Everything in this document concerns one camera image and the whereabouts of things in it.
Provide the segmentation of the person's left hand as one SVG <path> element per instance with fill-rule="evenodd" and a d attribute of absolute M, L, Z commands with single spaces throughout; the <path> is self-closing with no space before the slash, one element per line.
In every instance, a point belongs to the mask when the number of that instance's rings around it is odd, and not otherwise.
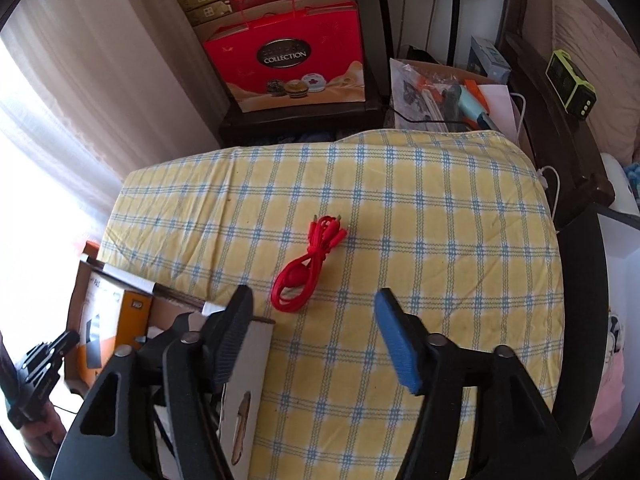
<path fill-rule="evenodd" d="M 44 419 L 26 422 L 20 429 L 27 451 L 35 456 L 55 457 L 66 436 L 66 429 L 51 402 L 44 404 Z"/>

